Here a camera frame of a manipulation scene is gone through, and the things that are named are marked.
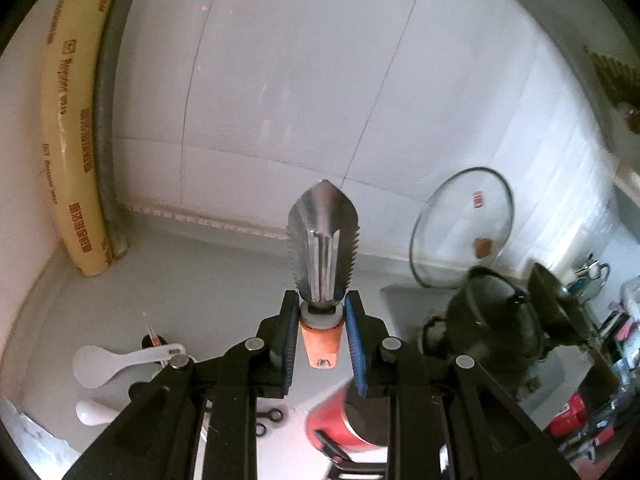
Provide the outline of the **red cylindrical tin canister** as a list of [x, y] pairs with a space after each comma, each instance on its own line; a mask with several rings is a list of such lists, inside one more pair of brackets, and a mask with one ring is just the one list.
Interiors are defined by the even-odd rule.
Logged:
[[364, 398], [351, 380], [315, 406], [305, 420], [310, 444], [321, 450], [317, 432], [322, 431], [346, 452], [367, 452], [388, 445], [390, 401]]

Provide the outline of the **white ceramic soup spoon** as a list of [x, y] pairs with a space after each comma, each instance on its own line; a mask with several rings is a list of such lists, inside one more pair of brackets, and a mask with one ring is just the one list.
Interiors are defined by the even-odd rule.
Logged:
[[111, 424], [119, 411], [93, 400], [80, 400], [76, 403], [76, 415], [83, 425], [95, 427]]

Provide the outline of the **white rice paddle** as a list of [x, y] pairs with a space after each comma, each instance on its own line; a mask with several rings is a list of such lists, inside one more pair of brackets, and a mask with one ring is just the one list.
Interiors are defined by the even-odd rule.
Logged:
[[186, 354], [186, 348], [182, 344], [164, 344], [129, 353], [114, 353], [98, 346], [83, 346], [73, 356], [73, 374], [84, 388], [96, 389], [128, 367], [169, 361], [178, 354]]

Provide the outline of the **wrapped disposable chopsticks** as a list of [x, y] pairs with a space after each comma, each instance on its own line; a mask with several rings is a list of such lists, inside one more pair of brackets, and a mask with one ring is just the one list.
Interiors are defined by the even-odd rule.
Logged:
[[143, 321], [146, 328], [146, 333], [149, 336], [150, 344], [153, 347], [160, 347], [162, 342], [160, 341], [160, 336], [157, 335], [157, 332], [154, 330], [153, 324], [150, 321], [149, 315], [146, 312], [142, 313]]

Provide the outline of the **black clay pot with lid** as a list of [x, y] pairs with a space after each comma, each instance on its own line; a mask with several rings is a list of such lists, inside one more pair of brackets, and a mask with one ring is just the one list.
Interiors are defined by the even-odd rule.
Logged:
[[473, 266], [449, 301], [451, 349], [498, 367], [526, 367], [541, 355], [542, 329], [528, 296], [501, 274]]

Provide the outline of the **red container right of stove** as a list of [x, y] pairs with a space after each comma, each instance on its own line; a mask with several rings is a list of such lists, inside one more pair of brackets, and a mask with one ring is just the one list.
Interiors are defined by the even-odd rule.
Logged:
[[562, 410], [551, 419], [547, 431], [554, 438], [565, 437], [585, 426], [587, 419], [586, 404], [582, 396], [575, 392]]

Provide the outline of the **black wok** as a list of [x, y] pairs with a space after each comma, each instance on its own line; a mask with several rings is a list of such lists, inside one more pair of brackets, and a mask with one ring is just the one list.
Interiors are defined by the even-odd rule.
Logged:
[[540, 326], [557, 346], [577, 346], [593, 338], [584, 309], [565, 286], [542, 264], [530, 270], [528, 293]]

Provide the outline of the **aluminium foil sheet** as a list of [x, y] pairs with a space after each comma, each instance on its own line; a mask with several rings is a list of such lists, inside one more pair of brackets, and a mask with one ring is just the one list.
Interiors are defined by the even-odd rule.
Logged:
[[36, 424], [5, 396], [1, 397], [1, 421], [20, 455], [40, 479], [62, 479], [79, 457], [67, 441]]

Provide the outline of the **glass pot lid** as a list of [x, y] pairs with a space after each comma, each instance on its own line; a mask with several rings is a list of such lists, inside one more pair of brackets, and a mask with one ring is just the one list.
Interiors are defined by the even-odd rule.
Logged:
[[413, 226], [409, 264], [425, 288], [457, 288], [473, 266], [491, 266], [515, 221], [512, 188], [500, 172], [470, 167], [452, 174], [426, 200]]

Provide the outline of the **yellow cling film roll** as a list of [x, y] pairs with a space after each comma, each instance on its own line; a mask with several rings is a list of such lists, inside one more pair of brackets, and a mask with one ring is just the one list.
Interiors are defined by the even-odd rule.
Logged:
[[96, 185], [93, 96], [112, 0], [58, 0], [44, 37], [40, 87], [42, 156], [56, 227], [85, 276], [111, 265]]

